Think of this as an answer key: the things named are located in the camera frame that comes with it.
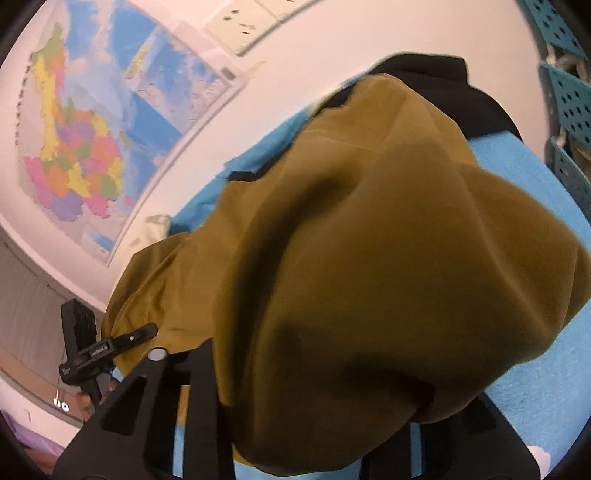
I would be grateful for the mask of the person's hand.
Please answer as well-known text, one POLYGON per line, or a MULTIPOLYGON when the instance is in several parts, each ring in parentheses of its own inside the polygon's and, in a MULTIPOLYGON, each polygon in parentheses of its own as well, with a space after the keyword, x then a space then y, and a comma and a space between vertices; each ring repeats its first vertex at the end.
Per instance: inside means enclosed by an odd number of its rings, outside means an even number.
POLYGON ((119 384, 120 382, 113 376, 98 384, 94 381, 82 383, 80 391, 76 394, 76 404, 83 423, 90 419, 96 406, 104 403, 119 384))

